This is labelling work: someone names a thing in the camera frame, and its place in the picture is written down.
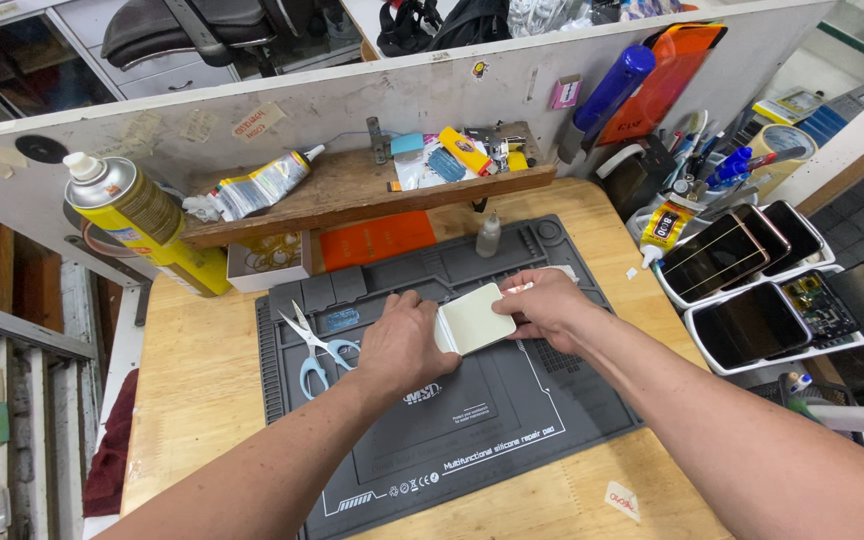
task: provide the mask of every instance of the red cloth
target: red cloth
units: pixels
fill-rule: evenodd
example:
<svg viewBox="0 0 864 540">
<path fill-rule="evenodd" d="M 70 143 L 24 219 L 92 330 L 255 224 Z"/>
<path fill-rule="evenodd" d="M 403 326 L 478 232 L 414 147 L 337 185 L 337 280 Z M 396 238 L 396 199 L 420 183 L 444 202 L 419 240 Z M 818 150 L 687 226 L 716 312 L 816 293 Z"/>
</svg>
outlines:
<svg viewBox="0 0 864 540">
<path fill-rule="evenodd" d="M 137 381 L 138 369 L 133 369 L 122 382 L 119 397 L 105 421 L 105 436 L 99 451 L 92 456 L 92 469 L 81 494 L 82 513 L 86 518 L 118 514 L 122 507 Z"/>
</svg>

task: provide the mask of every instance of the silicone repair mat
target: silicone repair mat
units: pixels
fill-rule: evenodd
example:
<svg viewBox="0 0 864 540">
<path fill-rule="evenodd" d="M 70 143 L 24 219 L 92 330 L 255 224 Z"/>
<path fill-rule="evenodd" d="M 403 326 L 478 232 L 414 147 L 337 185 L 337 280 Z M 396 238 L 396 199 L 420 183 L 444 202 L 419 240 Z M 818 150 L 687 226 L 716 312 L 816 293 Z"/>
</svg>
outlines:
<svg viewBox="0 0 864 540">
<path fill-rule="evenodd" d="M 279 315 L 294 313 L 293 300 L 323 341 L 356 341 L 390 293 L 415 289 L 441 304 L 522 269 L 559 264 L 575 270 L 585 296 L 613 311 L 555 215 L 502 227 L 491 258 L 475 253 L 470 235 L 269 289 L 255 301 L 266 422 L 307 401 L 299 386 L 306 342 Z M 349 349 L 342 357 L 354 367 L 356 351 Z M 334 385 L 345 369 L 318 352 Z M 310 382 L 318 394 L 316 385 Z M 298 536 L 360 533 L 643 425 L 581 358 L 544 339 L 502 341 L 469 354 L 454 373 L 382 416 L 332 474 Z"/>
</svg>

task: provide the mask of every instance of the tape roll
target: tape roll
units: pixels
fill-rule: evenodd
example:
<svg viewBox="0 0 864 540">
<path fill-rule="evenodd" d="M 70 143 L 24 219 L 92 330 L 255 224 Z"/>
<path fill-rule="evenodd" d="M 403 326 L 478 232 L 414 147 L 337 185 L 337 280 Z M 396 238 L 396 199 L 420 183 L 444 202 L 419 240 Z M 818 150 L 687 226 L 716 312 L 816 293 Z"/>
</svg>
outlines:
<svg viewBox="0 0 864 540">
<path fill-rule="evenodd" d="M 815 143 L 815 140 L 808 133 L 801 129 L 782 124 L 769 124 L 765 126 L 751 140 L 749 146 L 751 154 L 754 157 L 779 152 L 780 150 L 788 150 L 796 146 L 805 147 L 805 155 L 802 157 L 786 159 L 785 161 L 766 165 L 751 171 L 751 177 L 749 178 L 750 185 L 754 185 L 758 179 L 767 174 L 772 175 L 771 179 L 758 187 L 759 200 L 762 200 L 772 190 L 778 188 L 789 175 L 807 162 L 819 149 L 819 145 Z"/>
</svg>

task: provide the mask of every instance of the office chair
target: office chair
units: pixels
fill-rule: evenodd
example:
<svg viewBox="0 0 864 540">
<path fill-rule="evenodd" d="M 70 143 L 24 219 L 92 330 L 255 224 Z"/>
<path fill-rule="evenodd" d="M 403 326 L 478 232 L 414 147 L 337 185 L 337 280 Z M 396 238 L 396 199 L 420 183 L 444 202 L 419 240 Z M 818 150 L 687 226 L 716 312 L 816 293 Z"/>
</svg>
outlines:
<svg viewBox="0 0 864 540">
<path fill-rule="evenodd" d="M 102 58 L 127 71 L 153 58 L 198 52 L 223 68 L 233 49 L 258 57 L 263 77 L 276 75 L 262 45 L 276 35 L 299 37 L 313 16 L 311 0 L 128 0 L 105 28 Z"/>
</svg>

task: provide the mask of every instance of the yellow spray can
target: yellow spray can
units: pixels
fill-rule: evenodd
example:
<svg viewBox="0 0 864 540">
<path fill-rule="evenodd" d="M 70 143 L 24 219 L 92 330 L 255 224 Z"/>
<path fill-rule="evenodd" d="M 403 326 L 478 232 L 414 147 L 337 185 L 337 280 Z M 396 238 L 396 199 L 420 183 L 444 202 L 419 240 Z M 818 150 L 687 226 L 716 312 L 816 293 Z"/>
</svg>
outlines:
<svg viewBox="0 0 864 540">
<path fill-rule="evenodd" d="M 70 153 L 65 200 L 126 248 L 203 298 L 228 291 L 227 258 L 219 248 L 194 251 L 179 240 L 186 216 L 125 157 Z"/>
</svg>

